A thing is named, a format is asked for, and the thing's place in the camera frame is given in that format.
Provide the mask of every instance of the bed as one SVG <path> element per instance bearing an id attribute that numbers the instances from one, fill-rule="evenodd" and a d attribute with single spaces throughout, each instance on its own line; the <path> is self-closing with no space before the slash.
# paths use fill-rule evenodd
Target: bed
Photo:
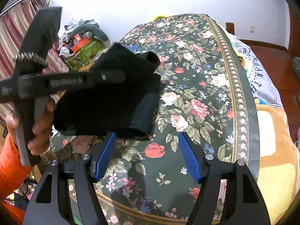
<path id="1" fill-rule="evenodd" d="M 299 189 L 299 153 L 278 91 L 267 82 L 251 49 L 205 14 L 138 25 L 120 43 L 138 45 L 136 53 L 151 50 L 158 55 L 155 73 L 161 75 L 162 90 L 153 132 L 144 141 L 118 139 L 105 177 L 95 184 L 108 223 L 186 223 L 201 188 L 178 149 L 178 135 L 187 131 L 206 153 L 247 163 L 275 224 Z M 56 133 L 43 160 L 75 160 L 102 139 Z M 221 218 L 225 190 L 223 180 L 213 224 Z M 79 223 L 72 180 L 69 191 Z"/>

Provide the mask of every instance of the black cable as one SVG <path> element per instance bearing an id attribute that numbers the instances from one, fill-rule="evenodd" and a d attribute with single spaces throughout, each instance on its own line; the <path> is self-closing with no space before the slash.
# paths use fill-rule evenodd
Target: black cable
<path id="1" fill-rule="evenodd" d="M 21 195 L 20 197 L 18 198 L 15 198 L 15 199 L 7 199 L 7 198 L 2 198 L 3 200 L 7 200 L 7 201 L 16 201 L 16 200 L 20 200 L 20 199 L 27 199 L 27 192 L 28 192 L 28 189 L 29 189 L 29 185 L 27 185 L 27 189 L 26 189 L 26 192 L 24 193 L 24 195 Z"/>

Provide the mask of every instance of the pink curtain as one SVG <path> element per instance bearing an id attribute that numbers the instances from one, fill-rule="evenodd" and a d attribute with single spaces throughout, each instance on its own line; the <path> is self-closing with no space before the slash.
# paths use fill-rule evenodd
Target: pink curtain
<path id="1" fill-rule="evenodd" d="M 26 31 L 37 11 L 44 6 L 45 0 L 24 0 L 0 17 L 0 80 L 13 74 L 15 66 L 13 56 L 19 52 Z M 68 71 L 54 48 L 49 50 L 46 61 L 49 66 L 43 73 Z M 11 110 L 11 104 L 0 104 L 0 124 L 5 126 L 5 116 Z"/>

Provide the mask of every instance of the finger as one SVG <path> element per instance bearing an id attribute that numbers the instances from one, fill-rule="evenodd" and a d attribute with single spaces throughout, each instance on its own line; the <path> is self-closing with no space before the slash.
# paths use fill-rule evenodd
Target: finger
<path id="1" fill-rule="evenodd" d="M 50 128 L 47 128 L 43 133 L 36 136 L 28 143 L 28 149 L 34 156 L 43 154 L 49 146 Z"/>
<path id="2" fill-rule="evenodd" d="M 55 100 L 53 100 L 52 98 L 50 98 L 47 102 L 47 107 L 46 107 L 46 111 L 47 112 L 53 112 L 55 108 Z"/>
<path id="3" fill-rule="evenodd" d="M 9 113 L 5 118 L 5 122 L 12 141 L 16 143 L 15 129 L 19 126 L 18 116 L 13 113 Z"/>
<path id="4" fill-rule="evenodd" d="M 44 115 L 34 123 L 32 127 L 33 133 L 35 135 L 43 133 L 45 129 L 50 128 L 53 119 L 54 115 L 52 112 L 45 112 Z"/>

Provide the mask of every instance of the floral bedspread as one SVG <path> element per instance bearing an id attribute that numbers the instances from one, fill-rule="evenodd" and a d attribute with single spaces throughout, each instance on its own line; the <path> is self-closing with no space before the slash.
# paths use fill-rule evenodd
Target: floral bedspread
<path id="1" fill-rule="evenodd" d="M 243 159 L 257 178 L 259 131 L 252 93 L 230 41 L 214 20 L 204 14 L 159 19 L 135 27 L 120 43 L 158 55 L 162 91 L 153 133 L 145 141 L 118 139 L 105 177 L 95 184 L 109 224 L 186 223 L 200 186 L 178 148 L 181 131 L 222 161 Z M 58 133 L 44 159 L 74 160 L 101 142 L 102 137 Z M 225 188 L 222 181 L 215 222 Z M 72 181 L 69 189 L 76 201 Z"/>

